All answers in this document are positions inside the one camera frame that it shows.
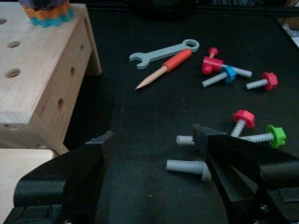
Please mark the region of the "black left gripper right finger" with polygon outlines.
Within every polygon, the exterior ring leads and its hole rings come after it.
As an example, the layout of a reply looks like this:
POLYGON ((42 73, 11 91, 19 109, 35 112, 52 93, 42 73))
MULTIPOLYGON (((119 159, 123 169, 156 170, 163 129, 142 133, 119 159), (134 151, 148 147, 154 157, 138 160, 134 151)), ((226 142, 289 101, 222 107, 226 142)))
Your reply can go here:
POLYGON ((192 139, 228 224, 299 224, 299 157, 199 124, 192 139))

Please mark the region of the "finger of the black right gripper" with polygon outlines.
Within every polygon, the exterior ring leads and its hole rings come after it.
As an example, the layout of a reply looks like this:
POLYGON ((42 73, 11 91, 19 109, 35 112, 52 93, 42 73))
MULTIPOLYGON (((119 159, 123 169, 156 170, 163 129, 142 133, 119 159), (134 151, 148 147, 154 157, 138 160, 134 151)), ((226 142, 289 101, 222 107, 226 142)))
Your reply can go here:
POLYGON ((36 8, 50 8, 52 6, 59 6, 63 0, 34 0, 34 6, 36 8))

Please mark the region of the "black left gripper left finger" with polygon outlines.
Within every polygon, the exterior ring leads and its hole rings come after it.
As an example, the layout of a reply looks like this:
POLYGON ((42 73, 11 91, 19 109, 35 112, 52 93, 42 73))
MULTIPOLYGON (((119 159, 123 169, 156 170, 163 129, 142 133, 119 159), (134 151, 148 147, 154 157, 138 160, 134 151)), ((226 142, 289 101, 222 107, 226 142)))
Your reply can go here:
POLYGON ((14 193, 14 224, 96 224, 114 138, 107 132, 22 177, 14 193))

